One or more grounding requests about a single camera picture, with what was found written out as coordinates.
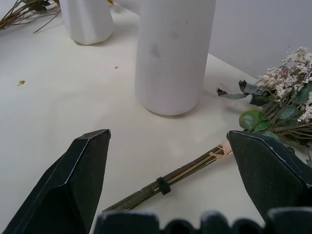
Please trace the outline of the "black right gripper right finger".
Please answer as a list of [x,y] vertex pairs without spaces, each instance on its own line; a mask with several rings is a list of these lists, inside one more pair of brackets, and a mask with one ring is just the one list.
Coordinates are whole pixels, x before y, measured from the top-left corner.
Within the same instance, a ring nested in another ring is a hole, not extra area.
[[312,169],[273,137],[229,131],[244,187],[264,220],[268,211],[312,205]]

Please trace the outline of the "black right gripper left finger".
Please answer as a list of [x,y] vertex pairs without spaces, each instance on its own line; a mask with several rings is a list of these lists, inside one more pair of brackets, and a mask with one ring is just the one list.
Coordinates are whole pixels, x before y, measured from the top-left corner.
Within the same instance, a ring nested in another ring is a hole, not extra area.
[[102,192],[111,132],[76,138],[42,175],[5,234],[87,234]]

